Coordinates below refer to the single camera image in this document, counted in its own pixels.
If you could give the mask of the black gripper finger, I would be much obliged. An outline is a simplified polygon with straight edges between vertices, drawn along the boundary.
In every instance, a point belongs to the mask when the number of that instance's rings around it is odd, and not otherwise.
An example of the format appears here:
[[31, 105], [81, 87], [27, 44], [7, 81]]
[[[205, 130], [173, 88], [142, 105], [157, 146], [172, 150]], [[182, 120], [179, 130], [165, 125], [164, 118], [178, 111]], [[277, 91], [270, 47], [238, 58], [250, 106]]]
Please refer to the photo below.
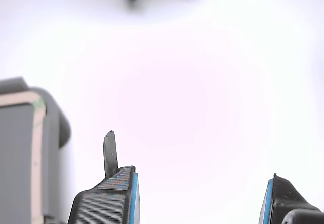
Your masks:
[[139, 224], [140, 193], [135, 166], [118, 167], [115, 133], [103, 142], [105, 178], [74, 198], [68, 224]]
[[321, 224], [321, 210], [308, 203], [290, 181], [275, 174], [267, 185], [259, 224]]

